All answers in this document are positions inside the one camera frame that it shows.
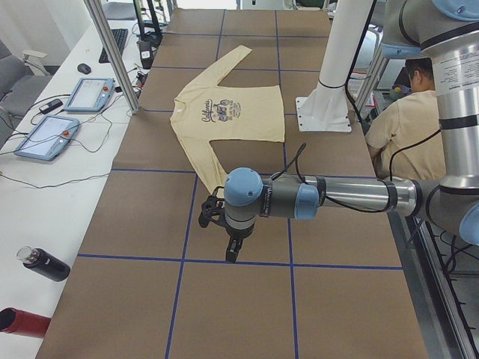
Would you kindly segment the beige long-sleeve printed shirt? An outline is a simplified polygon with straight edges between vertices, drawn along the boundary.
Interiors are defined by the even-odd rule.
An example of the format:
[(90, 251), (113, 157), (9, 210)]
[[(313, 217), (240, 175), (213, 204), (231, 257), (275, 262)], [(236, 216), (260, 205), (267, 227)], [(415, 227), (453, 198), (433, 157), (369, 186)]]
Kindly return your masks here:
[(249, 55), (238, 46), (190, 81), (174, 98), (171, 127), (206, 189), (225, 184), (211, 141), (284, 141), (284, 106), (278, 85), (229, 88), (219, 83)]

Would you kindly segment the seated person beige shirt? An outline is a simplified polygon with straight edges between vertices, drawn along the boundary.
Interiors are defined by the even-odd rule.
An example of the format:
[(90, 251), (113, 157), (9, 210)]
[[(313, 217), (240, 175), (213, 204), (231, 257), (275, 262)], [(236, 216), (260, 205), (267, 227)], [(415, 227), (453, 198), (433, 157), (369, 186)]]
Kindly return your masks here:
[(375, 118), (365, 140), (376, 176), (440, 180), (446, 173), (430, 58), (405, 62), (412, 93)]

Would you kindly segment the black thermos bottle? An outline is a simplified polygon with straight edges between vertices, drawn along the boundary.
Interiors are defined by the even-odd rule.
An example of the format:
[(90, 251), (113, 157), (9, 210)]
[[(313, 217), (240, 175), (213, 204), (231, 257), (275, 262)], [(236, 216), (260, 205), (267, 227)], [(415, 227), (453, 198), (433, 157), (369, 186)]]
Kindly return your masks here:
[(16, 254), (23, 266), (55, 282), (65, 280), (70, 274), (68, 264), (41, 248), (24, 246)]

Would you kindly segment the black power adapter box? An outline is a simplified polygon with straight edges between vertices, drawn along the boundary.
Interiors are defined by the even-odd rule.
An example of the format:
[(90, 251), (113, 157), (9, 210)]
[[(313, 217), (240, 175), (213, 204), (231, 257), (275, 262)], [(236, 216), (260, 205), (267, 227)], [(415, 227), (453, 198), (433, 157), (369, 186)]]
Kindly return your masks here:
[(149, 70), (153, 65), (153, 49), (149, 41), (140, 40), (137, 42), (140, 54), (141, 66)]

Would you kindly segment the far blue teach pendant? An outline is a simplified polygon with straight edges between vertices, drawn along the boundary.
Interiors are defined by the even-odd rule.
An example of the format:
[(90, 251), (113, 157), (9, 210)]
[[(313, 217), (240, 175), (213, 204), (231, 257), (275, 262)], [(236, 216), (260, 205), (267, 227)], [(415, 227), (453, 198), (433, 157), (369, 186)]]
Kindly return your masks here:
[(81, 78), (64, 104), (66, 112), (98, 112), (115, 90), (113, 78)]

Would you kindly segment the blue teach pendant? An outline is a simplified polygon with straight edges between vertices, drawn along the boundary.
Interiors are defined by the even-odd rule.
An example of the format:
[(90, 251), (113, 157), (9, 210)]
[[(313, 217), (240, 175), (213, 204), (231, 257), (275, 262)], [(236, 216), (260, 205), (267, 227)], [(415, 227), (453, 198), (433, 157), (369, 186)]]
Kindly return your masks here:
[(30, 159), (52, 161), (67, 147), (79, 125), (76, 118), (46, 115), (13, 153)]
[(66, 112), (98, 112), (115, 90), (113, 78), (81, 78), (64, 104)]

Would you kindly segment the near blue teach pendant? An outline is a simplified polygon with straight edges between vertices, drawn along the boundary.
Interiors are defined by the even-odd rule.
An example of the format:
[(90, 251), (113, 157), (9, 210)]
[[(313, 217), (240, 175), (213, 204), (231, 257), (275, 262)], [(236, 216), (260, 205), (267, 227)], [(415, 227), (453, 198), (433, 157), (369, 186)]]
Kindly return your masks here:
[(52, 161), (67, 147), (79, 125), (76, 118), (46, 115), (13, 153), (30, 159)]

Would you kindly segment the black computer mouse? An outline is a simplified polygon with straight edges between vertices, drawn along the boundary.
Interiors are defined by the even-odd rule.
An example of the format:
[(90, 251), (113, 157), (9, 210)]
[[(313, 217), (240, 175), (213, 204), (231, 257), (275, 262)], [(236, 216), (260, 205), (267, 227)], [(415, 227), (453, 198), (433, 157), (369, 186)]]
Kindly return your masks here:
[(84, 64), (84, 63), (81, 63), (77, 66), (77, 70), (80, 72), (80, 73), (83, 73), (83, 74), (89, 74), (91, 73), (91, 68), (87, 65), (87, 64)]

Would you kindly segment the red cylinder bottle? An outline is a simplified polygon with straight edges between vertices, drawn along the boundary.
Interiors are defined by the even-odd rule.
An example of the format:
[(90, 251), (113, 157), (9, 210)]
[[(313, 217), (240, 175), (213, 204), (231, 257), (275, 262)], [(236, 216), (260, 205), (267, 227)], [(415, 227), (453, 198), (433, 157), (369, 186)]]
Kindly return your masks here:
[(49, 317), (12, 307), (1, 311), (1, 332), (5, 334), (44, 338), (50, 322)]

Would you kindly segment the grey office chair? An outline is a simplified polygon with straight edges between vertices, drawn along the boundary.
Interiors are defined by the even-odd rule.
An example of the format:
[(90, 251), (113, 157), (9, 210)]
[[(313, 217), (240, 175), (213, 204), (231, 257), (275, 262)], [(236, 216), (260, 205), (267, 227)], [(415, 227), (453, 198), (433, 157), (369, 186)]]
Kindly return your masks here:
[(24, 50), (18, 58), (1, 41), (1, 147), (13, 134), (15, 120), (22, 120), (52, 76), (30, 57), (45, 58), (46, 53)]

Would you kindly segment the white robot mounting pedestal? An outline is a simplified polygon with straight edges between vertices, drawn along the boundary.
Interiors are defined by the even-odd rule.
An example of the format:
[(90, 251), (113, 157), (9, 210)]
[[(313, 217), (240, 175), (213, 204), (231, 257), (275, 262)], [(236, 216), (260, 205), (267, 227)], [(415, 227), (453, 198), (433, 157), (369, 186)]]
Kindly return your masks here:
[(352, 130), (348, 118), (347, 81), (374, 7), (374, 0), (338, 2), (317, 86), (309, 96), (296, 98), (299, 131)]

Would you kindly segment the aluminium frame post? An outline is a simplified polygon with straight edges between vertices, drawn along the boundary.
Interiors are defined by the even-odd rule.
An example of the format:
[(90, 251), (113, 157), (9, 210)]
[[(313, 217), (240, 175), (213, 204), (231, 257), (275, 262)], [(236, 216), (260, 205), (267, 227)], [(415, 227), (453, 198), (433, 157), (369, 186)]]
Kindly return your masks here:
[(84, 0), (85, 6), (93, 20), (103, 48), (109, 57), (110, 64), (116, 75), (117, 81), (123, 90), (123, 95), (132, 114), (137, 114), (140, 109), (138, 98), (129, 80), (126, 67), (123, 64), (118, 46), (110, 29), (109, 22), (103, 12), (100, 1)]

